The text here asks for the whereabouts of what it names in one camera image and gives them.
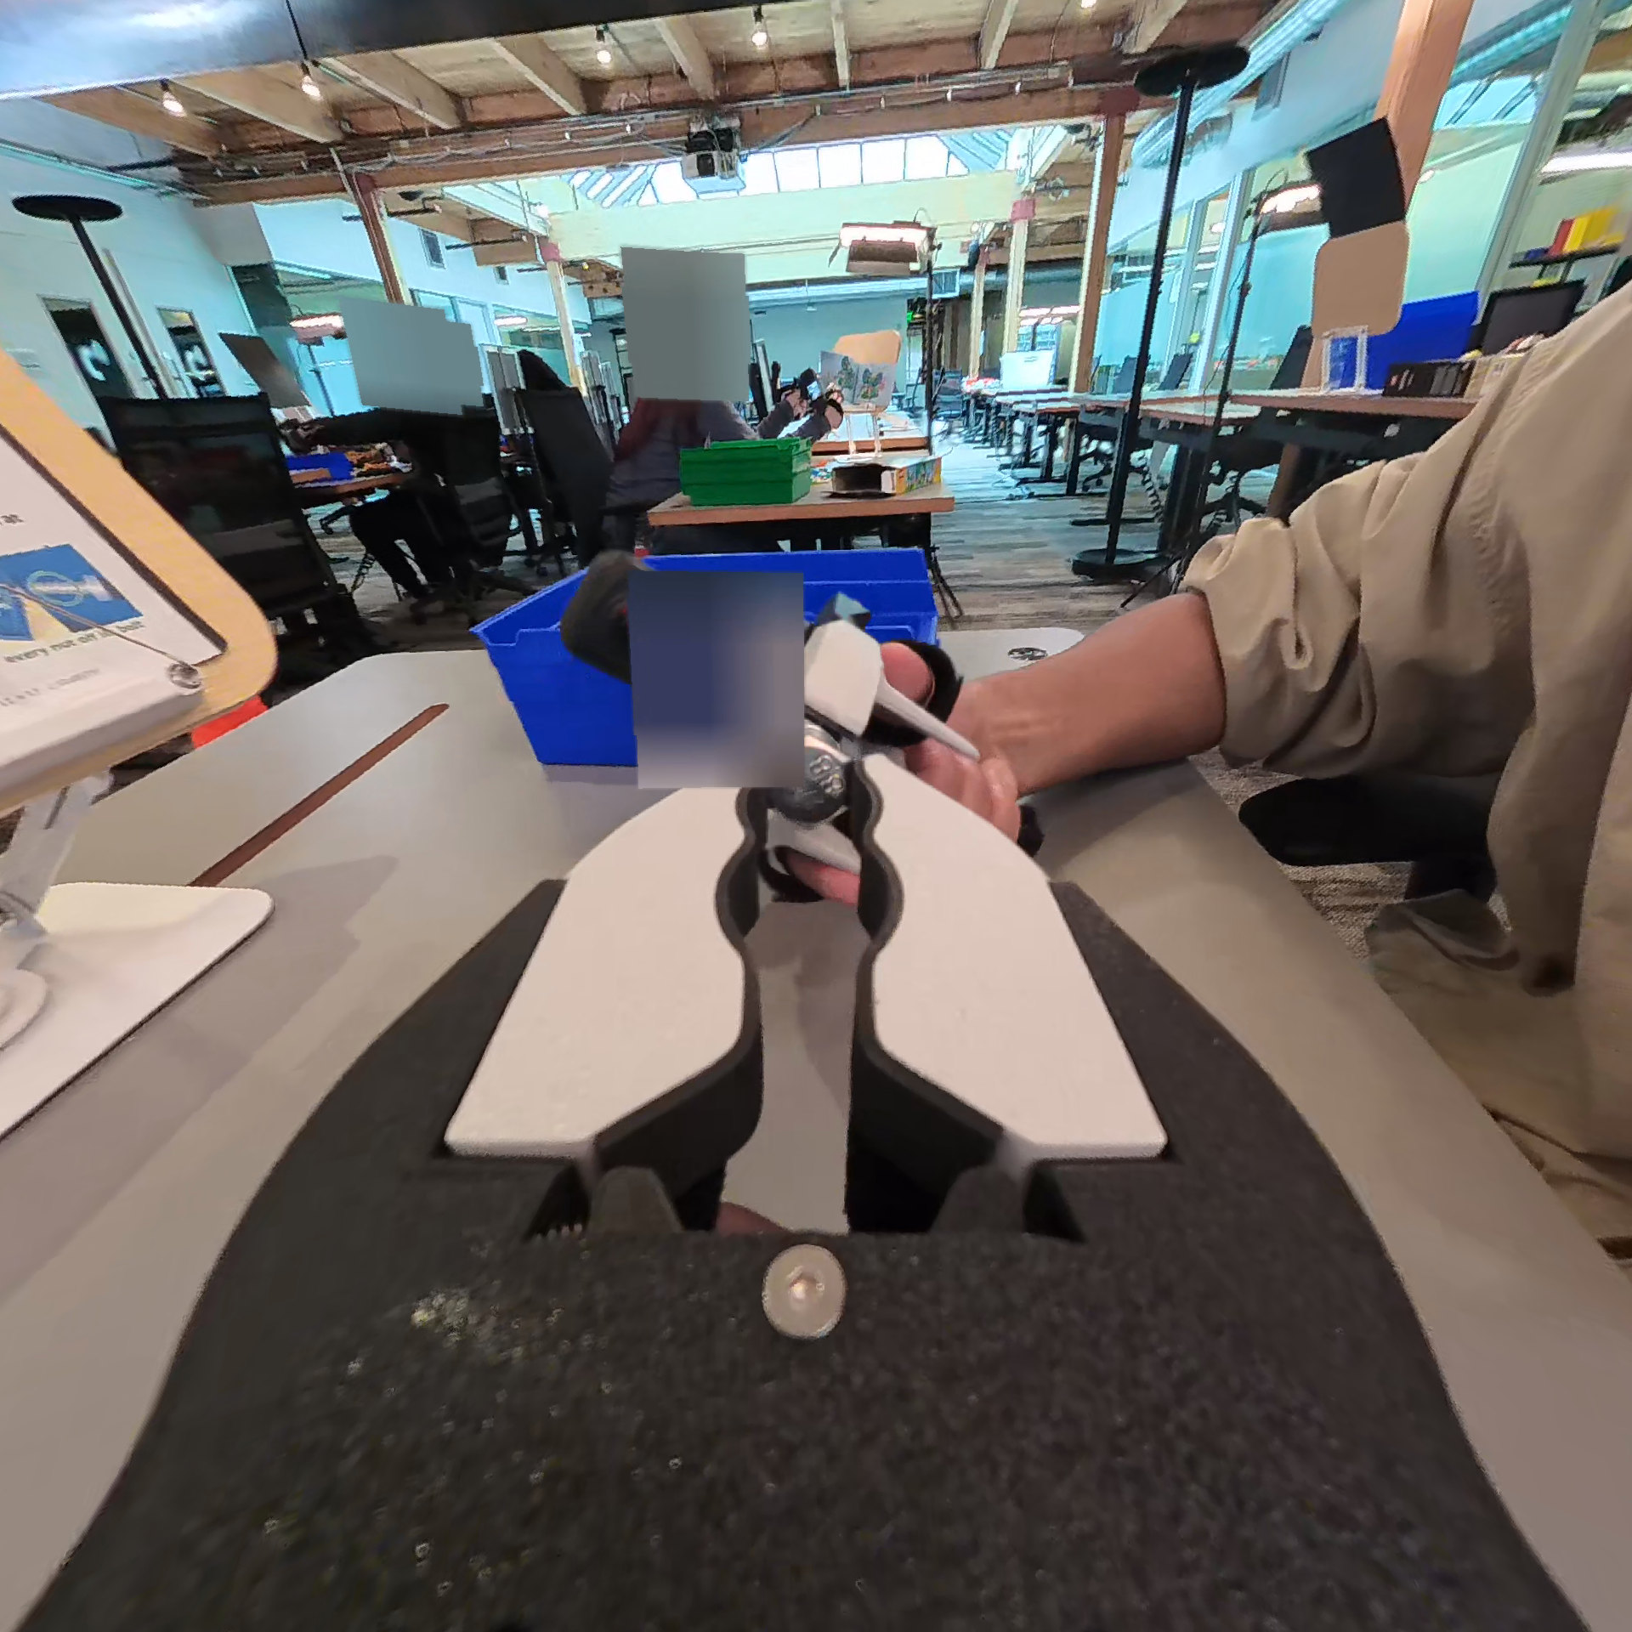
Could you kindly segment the person's right hand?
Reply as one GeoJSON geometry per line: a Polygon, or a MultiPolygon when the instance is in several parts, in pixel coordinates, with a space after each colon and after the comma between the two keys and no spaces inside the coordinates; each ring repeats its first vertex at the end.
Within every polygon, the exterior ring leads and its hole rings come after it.
{"type": "MultiPolygon", "coordinates": [[[[884,643],[882,664],[886,684],[923,713],[934,715],[948,729],[973,729],[971,707],[960,703],[962,678],[938,645],[884,643]]],[[[1000,754],[969,758],[942,740],[915,734],[890,721],[872,731],[868,744],[894,754],[925,785],[938,789],[1024,851],[1035,851],[1039,843],[1035,822],[1022,806],[1014,767],[1000,754]]],[[[787,898],[859,903],[861,872],[855,868],[824,863],[787,847],[771,849],[769,857],[769,867],[789,880],[783,888],[787,898]]]]}

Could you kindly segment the green crate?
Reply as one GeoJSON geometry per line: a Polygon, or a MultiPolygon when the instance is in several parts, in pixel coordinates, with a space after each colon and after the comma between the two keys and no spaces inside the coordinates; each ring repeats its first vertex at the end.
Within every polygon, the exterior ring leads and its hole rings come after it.
{"type": "Polygon", "coordinates": [[[697,509],[789,505],[810,486],[810,441],[796,435],[680,451],[680,492],[697,509]]]}

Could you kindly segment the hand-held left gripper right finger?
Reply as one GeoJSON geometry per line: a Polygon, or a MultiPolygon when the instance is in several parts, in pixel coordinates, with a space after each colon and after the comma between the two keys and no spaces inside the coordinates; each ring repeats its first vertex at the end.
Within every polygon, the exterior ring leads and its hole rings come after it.
{"type": "Polygon", "coordinates": [[[1018,841],[907,767],[851,773],[862,874],[849,1121],[934,1197],[995,1166],[1152,1160],[1156,1107],[1074,936],[1018,841]]]}

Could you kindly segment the black mesh office chair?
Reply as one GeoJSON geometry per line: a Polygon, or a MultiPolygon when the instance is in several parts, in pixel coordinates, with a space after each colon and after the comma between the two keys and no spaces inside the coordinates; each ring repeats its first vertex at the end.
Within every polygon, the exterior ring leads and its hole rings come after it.
{"type": "Polygon", "coordinates": [[[297,499],[264,394],[105,398],[128,474],[250,595],[278,643],[307,639],[326,666],[379,653],[297,499]]]}

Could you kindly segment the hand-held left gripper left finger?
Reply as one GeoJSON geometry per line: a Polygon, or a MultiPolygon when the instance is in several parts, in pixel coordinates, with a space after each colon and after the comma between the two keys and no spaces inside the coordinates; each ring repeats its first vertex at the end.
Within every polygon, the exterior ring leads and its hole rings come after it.
{"type": "Polygon", "coordinates": [[[674,1197],[761,1119],[765,799],[682,789],[571,868],[456,1106],[454,1156],[546,1158],[587,1185],[651,1170],[674,1197]]]}

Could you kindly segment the blue bin with black divider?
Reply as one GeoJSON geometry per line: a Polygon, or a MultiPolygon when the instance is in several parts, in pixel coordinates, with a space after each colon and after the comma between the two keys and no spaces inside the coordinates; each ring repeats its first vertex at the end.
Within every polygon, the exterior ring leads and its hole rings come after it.
{"type": "MultiPolygon", "coordinates": [[[[567,610],[604,560],[610,560],[606,550],[590,567],[476,628],[522,734],[544,766],[631,767],[637,760],[627,684],[583,663],[561,637],[567,610]]],[[[866,630],[878,641],[938,641],[940,608],[919,548],[662,556],[641,563],[670,573],[773,575],[800,587],[806,624],[814,624],[828,602],[847,598],[866,614],[866,630]]]]}

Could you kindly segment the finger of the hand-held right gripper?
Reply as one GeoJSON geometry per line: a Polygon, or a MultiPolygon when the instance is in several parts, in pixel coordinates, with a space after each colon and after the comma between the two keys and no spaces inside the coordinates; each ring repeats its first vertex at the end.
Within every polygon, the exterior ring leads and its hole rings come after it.
{"type": "Polygon", "coordinates": [[[808,767],[839,767],[872,752],[901,760],[930,742],[956,760],[981,760],[977,746],[886,678],[882,643],[843,618],[806,628],[802,698],[808,767]]]}
{"type": "Polygon", "coordinates": [[[787,876],[794,855],[853,880],[862,872],[862,857],[837,822],[794,822],[773,806],[765,810],[765,855],[767,865],[787,876]]]}

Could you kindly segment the black floor lamp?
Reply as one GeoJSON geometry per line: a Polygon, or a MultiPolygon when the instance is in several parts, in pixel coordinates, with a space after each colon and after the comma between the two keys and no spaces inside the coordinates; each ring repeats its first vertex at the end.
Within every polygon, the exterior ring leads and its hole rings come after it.
{"type": "Polygon", "coordinates": [[[1150,369],[1150,352],[1156,328],[1156,309],[1164,280],[1164,264],[1169,247],[1169,229],[1177,198],[1177,181],[1189,140],[1191,109],[1195,93],[1214,89],[1234,80],[1249,64],[1247,49],[1239,45],[1195,47],[1146,64],[1134,76],[1134,89],[1142,95],[1168,95],[1175,99],[1169,159],[1156,218],[1156,241],[1152,249],[1146,307],[1140,321],[1134,352],[1131,387],[1115,427],[1115,457],[1107,488],[1105,540],[1098,548],[1080,550],[1072,562],[1074,577],[1092,585],[1113,585],[1131,581],[1133,567],[1119,558],[1119,536],[1125,521],[1131,462],[1140,420],[1144,387],[1150,369]]]}
{"type": "Polygon", "coordinates": [[[136,358],[140,373],[146,377],[149,391],[155,398],[165,400],[169,396],[167,387],[159,375],[157,363],[149,354],[149,346],[146,344],[142,332],[136,326],[134,313],[130,303],[120,293],[116,280],[109,268],[109,262],[103,258],[101,251],[93,245],[89,227],[99,223],[109,223],[122,218],[122,208],[105,196],[85,196],[85,194],[25,194],[13,196],[12,200],[13,210],[19,216],[56,222],[64,223],[72,229],[72,235],[83,253],[97,284],[101,286],[120,328],[124,330],[130,350],[136,358]]]}

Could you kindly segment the instruction board on white stand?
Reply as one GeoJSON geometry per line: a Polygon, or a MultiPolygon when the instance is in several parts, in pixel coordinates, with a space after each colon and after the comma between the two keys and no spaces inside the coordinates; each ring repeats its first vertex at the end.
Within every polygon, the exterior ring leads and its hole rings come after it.
{"type": "Polygon", "coordinates": [[[268,686],[268,620],[2,358],[2,1135],[272,917],[264,890],[62,884],[113,767],[268,686]]]}

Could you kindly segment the steel hex bolt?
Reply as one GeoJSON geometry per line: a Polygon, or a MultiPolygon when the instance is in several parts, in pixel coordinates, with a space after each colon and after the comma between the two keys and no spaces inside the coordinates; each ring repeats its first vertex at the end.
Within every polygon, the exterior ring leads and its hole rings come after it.
{"type": "Polygon", "coordinates": [[[833,824],[851,806],[851,756],[847,740],[826,725],[806,721],[802,732],[802,781],[767,795],[767,806],[787,822],[814,828],[833,824]]]}

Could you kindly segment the wooden side table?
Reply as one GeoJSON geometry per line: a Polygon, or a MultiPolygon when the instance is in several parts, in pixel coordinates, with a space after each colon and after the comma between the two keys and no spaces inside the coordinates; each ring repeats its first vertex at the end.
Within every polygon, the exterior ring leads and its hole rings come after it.
{"type": "Polygon", "coordinates": [[[940,482],[907,495],[833,495],[814,486],[794,503],[695,505],[686,495],[635,507],[658,558],[787,554],[791,548],[853,548],[876,538],[884,548],[932,546],[932,523],[954,509],[940,482]]]}

